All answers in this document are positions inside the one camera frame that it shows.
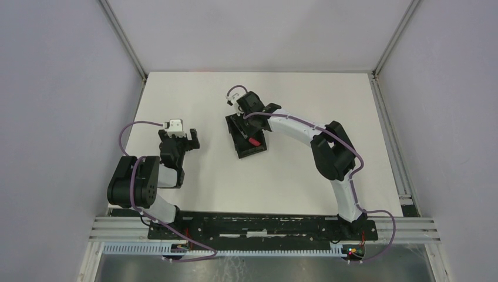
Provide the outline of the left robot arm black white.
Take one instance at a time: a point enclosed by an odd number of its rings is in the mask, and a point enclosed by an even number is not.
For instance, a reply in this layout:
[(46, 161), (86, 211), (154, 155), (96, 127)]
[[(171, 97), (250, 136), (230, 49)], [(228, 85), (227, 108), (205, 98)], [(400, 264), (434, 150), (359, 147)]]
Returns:
[(173, 223), (180, 209), (159, 196), (159, 189), (179, 189), (184, 181), (185, 154), (200, 148), (198, 134), (161, 129), (158, 156), (123, 156), (107, 188), (111, 205), (133, 209), (153, 221)]

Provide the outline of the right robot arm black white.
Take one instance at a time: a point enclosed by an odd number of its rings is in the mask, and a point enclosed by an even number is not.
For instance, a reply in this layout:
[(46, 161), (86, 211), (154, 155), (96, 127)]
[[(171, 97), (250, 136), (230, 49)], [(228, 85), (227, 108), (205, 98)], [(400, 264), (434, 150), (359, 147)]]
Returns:
[(320, 124), (298, 118), (280, 105), (263, 104), (254, 92), (228, 92), (226, 99), (235, 109), (226, 121), (238, 158), (266, 151), (265, 131), (282, 133), (309, 146), (318, 172), (331, 182), (342, 232), (358, 233), (367, 221), (350, 183), (359, 157), (343, 126), (336, 121)]

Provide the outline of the red handled screwdriver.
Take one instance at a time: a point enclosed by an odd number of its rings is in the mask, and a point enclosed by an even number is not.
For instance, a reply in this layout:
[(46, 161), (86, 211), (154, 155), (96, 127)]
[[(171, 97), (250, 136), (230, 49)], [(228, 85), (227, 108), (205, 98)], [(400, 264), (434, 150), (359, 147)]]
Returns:
[(255, 132), (251, 135), (247, 135), (247, 134), (243, 133), (242, 136), (247, 144), (254, 146), (254, 147), (258, 147), (261, 145), (260, 133), (261, 132)]

